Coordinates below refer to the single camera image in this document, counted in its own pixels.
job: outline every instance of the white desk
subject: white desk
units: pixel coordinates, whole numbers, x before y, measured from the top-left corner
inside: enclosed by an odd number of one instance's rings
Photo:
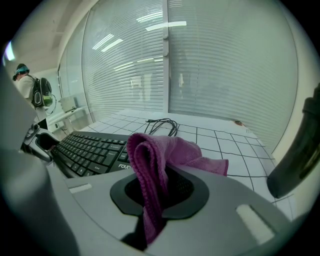
[[[72,115],[80,112],[80,111],[84,111],[86,108],[85,107],[78,107],[76,110],[74,111],[69,111],[67,113],[65,112],[61,112],[61,113],[58,113],[56,115],[54,115],[53,117],[51,118],[47,118],[47,125],[50,126],[50,125],[54,125],[58,122],[61,122],[61,121],[65,121],[65,128],[67,129],[67,131],[69,133],[72,133],[75,129],[72,127],[72,124],[69,120],[69,117],[71,117]]]
[[[267,176],[277,165],[272,154],[250,129],[233,121],[125,109],[92,123],[81,131],[122,135],[144,133],[147,119],[162,118],[176,121],[179,124],[177,136],[196,143],[204,157],[228,159],[228,177],[243,183],[276,205],[290,220],[296,218],[294,195],[290,194],[276,201],[268,190]],[[168,135],[171,128],[171,124],[166,123],[154,135]]]

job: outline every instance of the black keyboard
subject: black keyboard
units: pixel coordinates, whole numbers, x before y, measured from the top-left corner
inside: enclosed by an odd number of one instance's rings
[[[120,171],[131,167],[128,135],[76,131],[52,150],[54,162],[68,178]]]

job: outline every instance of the ceiling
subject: ceiling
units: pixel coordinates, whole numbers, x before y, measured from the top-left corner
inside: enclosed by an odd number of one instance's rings
[[[19,63],[31,73],[57,66],[58,47],[65,28],[83,0],[44,0],[25,20],[12,40],[14,61],[6,60],[11,74]]]

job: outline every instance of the person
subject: person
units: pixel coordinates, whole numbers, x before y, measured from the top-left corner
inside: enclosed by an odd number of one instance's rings
[[[26,99],[26,101],[31,105],[33,109],[36,111],[36,117],[34,121],[38,123],[40,128],[48,129],[47,125],[47,113],[45,108],[42,107],[35,107],[31,101],[33,97],[33,86],[35,84],[35,77],[29,74],[30,70],[29,68],[23,64],[20,63],[15,71],[15,75],[13,76],[13,80],[17,80],[17,89],[21,93],[21,95]]]

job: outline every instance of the pink cloth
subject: pink cloth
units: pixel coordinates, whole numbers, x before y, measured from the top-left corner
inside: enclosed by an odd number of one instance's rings
[[[180,137],[135,133],[129,137],[126,148],[144,198],[143,221],[147,244],[152,243],[164,227],[159,195],[161,198],[169,196],[166,163],[227,175],[228,160],[202,157],[198,145]]]

